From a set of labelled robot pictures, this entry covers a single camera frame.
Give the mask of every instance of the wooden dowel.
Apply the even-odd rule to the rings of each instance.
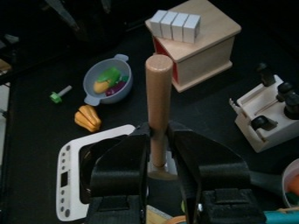
[[[157,167],[166,164],[166,129],[170,118],[174,61],[157,54],[146,61],[148,124],[152,130],[151,157]]]

